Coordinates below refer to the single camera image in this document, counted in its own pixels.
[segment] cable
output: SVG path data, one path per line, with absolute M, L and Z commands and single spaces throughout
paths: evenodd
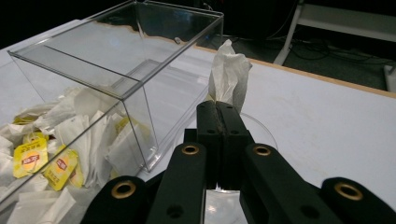
M 208 3 L 204 3 L 204 6 L 206 7 L 206 9 L 213 11 L 213 7 L 211 7 Z
M 347 61 L 347 62 L 350 62 L 350 63 L 362 63 L 362 64 L 396 63 L 396 61 L 394 61 L 394 60 L 387 60 L 387 59 L 376 57 L 374 55 L 362 55 L 362 54 L 359 54 L 359 53 L 348 52 L 348 51 L 344 51 L 344 50 L 341 50 L 341 49 L 330 49 L 329 45 L 323 39 L 321 39 L 321 41 L 322 41 L 321 44 L 319 44 L 319 43 L 310 43 L 310 42 L 306 42 L 306 41 L 299 40 L 299 39 L 293 39 L 292 41 L 293 41 L 295 46 L 304 45 L 304 47 L 307 50 L 314 51 L 314 52 L 317 52 L 317 53 L 321 54 L 321 56 L 319 56 L 317 58 L 307 58 L 307 57 L 302 56 L 295 49 L 290 48 L 290 51 L 292 53 L 294 53 L 294 55 L 296 57 L 304 59 L 304 60 L 308 60 L 308 61 L 320 60 L 320 59 L 324 59 L 326 57 L 333 57 L 335 59 Z M 346 56 L 340 55 L 340 54 L 343 54 L 343 53 L 344 54 L 353 55 L 353 56 L 357 56 L 359 58 L 350 58 L 350 57 L 346 57 Z M 386 61 L 371 63 L 371 62 L 368 62 L 369 60 L 386 60 Z
M 285 21 L 283 22 L 283 24 L 280 26 L 280 28 L 276 32 L 274 32 L 273 34 L 267 36 L 267 38 L 266 38 L 267 40 L 269 40 L 272 37 L 274 37 L 275 35 L 277 35 L 283 29 L 283 27 L 286 25 L 286 23 L 288 23 L 288 20 L 289 20 L 289 18 L 291 16 L 292 12 L 294 11 L 294 8 L 297 6 L 297 3 L 298 3 L 298 0 L 295 0 L 294 4 L 293 4 L 293 6 L 292 6 L 292 8 L 291 8 L 291 10 L 290 10 L 290 12 L 288 14 L 288 17 L 286 17 Z

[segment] transparent plastic box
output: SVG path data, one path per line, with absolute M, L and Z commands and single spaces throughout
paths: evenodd
M 0 68 L 0 135 L 13 143 L 9 155 L 0 151 L 2 166 L 12 163 L 3 169 L 6 175 L 0 174 L 0 222 L 31 214 L 37 221 L 53 221 L 55 199 L 39 197 L 32 203 L 26 195 L 53 190 L 50 182 L 58 182 L 47 171 L 56 165 L 66 168 L 60 161 L 71 150 L 78 154 L 73 166 L 80 169 L 82 182 L 72 183 L 71 176 L 78 176 L 74 168 L 57 199 L 67 191 L 78 201 L 75 189 L 95 191 L 114 176 L 149 172 L 207 95 L 211 63 L 205 49 L 221 45 L 222 25 L 218 12 L 125 2 L 10 50 L 13 63 Z M 33 132 L 49 136 L 48 159 L 39 167 L 41 154 L 14 158 L 24 136 L 28 143 L 38 138 L 26 135 Z M 28 174 L 9 175 L 16 163 L 19 169 L 28 167 Z M 84 211 L 87 202 L 78 204 Z M 70 216 L 73 209 L 52 219 L 73 223 L 81 218 Z

